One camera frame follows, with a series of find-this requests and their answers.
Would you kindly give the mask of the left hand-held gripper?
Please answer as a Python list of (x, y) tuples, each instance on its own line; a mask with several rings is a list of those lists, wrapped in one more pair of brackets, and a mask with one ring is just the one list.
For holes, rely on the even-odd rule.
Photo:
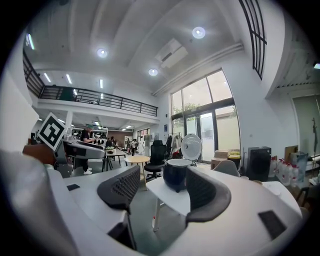
[[(73, 170), (73, 164), (68, 162), (67, 156), (67, 140), (70, 134), (67, 133), (67, 127), (58, 120), (58, 118), (50, 112), (43, 121), (39, 129), (38, 137), (48, 146), (54, 156), (53, 167), (59, 171), (63, 178), (69, 178)], [(93, 144), (79, 144), (74, 145), (75, 156), (79, 159), (102, 159), (105, 156), (105, 150), (101, 146)]]

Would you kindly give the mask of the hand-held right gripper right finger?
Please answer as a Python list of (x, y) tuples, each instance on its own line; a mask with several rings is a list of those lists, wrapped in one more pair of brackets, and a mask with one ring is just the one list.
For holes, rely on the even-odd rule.
[(303, 222), (279, 196), (250, 180), (188, 167), (186, 189), (185, 229), (165, 256), (276, 256)]

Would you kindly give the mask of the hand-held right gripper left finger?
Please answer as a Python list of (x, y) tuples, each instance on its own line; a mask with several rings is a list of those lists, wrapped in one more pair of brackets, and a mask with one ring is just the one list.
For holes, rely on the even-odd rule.
[(130, 204), (140, 185), (140, 168), (129, 166), (115, 170), (62, 178), (48, 169), (55, 192), (64, 192), (102, 232), (111, 234), (116, 226), (126, 226)]

